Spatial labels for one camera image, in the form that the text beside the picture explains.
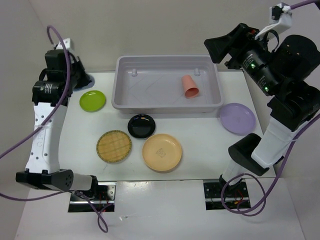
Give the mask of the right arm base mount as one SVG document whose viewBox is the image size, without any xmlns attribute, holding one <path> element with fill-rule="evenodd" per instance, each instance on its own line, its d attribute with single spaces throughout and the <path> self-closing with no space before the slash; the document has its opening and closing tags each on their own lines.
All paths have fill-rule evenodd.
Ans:
<svg viewBox="0 0 320 240">
<path fill-rule="evenodd" d="M 205 180 L 203 182 L 205 208 L 207 211 L 211 210 L 223 210 L 224 206 L 221 202 L 221 191 L 223 186 L 217 179 Z M 225 190 L 224 192 L 224 203 L 232 209 L 249 209 L 251 207 L 247 184 L 242 181 L 233 190 Z"/>
</svg>

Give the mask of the pink plastic cup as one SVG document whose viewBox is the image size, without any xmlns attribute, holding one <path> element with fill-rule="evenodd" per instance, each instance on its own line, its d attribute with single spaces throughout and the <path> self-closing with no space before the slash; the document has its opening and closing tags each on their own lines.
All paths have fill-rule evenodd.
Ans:
<svg viewBox="0 0 320 240">
<path fill-rule="evenodd" d="M 184 75 L 181 78 L 184 96 L 187 99 L 195 98 L 199 94 L 199 88 L 190 75 Z"/>
</svg>

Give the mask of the green plastic plate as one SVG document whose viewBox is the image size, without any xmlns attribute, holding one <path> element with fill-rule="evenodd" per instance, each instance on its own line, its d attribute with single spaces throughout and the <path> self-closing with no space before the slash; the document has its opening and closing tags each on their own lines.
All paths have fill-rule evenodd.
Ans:
<svg viewBox="0 0 320 240">
<path fill-rule="evenodd" d="M 90 90 L 85 92 L 79 99 L 80 107 L 86 112 L 97 112 L 107 102 L 107 98 L 103 92 L 99 90 Z"/>
</svg>

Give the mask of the orange plastic plate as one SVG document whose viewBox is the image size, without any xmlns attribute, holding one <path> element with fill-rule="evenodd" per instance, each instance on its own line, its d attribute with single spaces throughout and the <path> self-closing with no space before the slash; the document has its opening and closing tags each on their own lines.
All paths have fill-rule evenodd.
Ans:
<svg viewBox="0 0 320 240">
<path fill-rule="evenodd" d="M 145 141 L 142 147 L 142 158 L 153 171 L 170 172 L 182 159 L 182 146 L 169 134 L 155 134 Z"/>
</svg>

